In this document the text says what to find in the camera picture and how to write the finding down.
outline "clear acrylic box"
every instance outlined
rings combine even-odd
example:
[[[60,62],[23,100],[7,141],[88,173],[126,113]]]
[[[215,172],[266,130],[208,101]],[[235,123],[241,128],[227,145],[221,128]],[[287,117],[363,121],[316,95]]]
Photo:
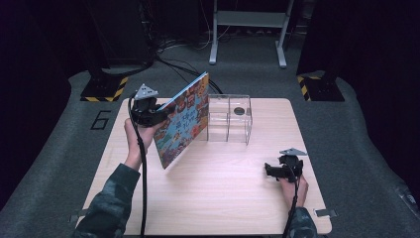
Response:
[[[240,142],[248,145],[253,126],[249,95],[209,94],[207,141]]]

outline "person's hand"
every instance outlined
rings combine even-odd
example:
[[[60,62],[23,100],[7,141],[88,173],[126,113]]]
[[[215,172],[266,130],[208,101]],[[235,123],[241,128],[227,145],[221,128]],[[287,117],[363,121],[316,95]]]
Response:
[[[154,125],[153,127],[141,127],[137,126],[139,130],[140,137],[143,140],[145,145],[146,154],[148,153],[148,147],[151,145],[154,138],[155,131],[163,125],[163,122]],[[127,160],[124,163],[126,166],[138,171],[140,165],[142,164],[142,158],[140,153],[140,147],[137,141],[136,131],[133,127],[133,124],[130,118],[127,118],[124,122],[124,129],[126,131],[127,143],[129,145],[129,154]]]
[[[294,182],[289,182],[286,178],[280,178],[280,185],[283,189],[283,196],[286,200],[287,206],[291,207],[293,203],[293,197],[295,192]],[[306,193],[308,193],[309,184],[306,181],[305,177],[302,175],[300,177],[299,190],[297,191],[297,201],[296,207],[303,206],[306,200]]]

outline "children's book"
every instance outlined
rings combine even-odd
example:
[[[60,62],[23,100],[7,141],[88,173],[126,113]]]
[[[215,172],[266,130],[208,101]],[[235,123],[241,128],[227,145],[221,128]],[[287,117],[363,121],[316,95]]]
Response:
[[[175,107],[155,132],[157,152],[164,169],[207,127],[208,86],[209,74],[204,72],[158,109]]]

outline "black curtain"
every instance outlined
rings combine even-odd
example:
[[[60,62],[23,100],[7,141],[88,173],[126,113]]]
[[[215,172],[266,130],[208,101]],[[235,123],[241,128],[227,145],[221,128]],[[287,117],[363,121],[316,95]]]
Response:
[[[74,25],[77,21],[83,28]],[[68,79],[87,70],[78,31],[107,67],[94,25],[81,0],[3,0],[0,206],[8,200],[44,146],[66,106]]]
[[[354,88],[372,142],[417,201],[419,10],[418,1],[319,0],[297,70],[335,70]]]

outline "camouflage sleeve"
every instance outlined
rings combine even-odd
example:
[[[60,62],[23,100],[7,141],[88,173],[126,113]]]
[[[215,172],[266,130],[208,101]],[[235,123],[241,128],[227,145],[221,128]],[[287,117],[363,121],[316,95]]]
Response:
[[[140,173],[120,164],[93,198],[72,237],[122,237]]]
[[[296,207],[291,220],[290,230],[288,233],[290,238],[317,238],[317,230],[309,212],[304,207]]]

